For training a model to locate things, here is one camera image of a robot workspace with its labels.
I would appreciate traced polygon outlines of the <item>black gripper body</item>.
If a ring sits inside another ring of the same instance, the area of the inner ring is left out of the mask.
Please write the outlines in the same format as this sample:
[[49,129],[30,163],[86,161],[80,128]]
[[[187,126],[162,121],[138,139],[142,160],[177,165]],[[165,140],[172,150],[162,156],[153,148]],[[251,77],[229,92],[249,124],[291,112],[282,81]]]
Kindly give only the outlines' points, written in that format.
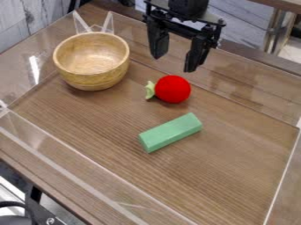
[[216,48],[227,21],[209,12],[209,0],[144,0],[150,41],[169,33],[192,39],[196,35],[208,39]]

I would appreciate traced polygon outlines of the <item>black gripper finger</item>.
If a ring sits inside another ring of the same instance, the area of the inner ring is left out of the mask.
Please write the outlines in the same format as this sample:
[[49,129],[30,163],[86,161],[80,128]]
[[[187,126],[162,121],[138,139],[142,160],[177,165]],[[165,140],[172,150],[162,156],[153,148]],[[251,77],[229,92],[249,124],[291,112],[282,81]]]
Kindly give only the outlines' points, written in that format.
[[207,61],[211,50],[211,40],[207,36],[197,35],[192,39],[191,51],[187,54],[185,72],[195,72]]
[[150,54],[160,59],[169,51],[171,34],[158,21],[148,21]]

